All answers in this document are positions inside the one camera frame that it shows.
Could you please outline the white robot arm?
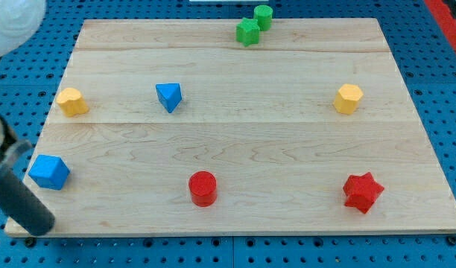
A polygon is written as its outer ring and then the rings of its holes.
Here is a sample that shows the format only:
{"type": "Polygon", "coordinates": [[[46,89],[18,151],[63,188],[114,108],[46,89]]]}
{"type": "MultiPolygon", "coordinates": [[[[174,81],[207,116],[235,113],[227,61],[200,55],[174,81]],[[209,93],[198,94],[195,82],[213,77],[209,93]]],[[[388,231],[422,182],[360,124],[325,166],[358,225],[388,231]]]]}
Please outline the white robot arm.
{"type": "Polygon", "coordinates": [[[36,33],[46,6],[46,0],[0,0],[0,57],[36,33]]]}

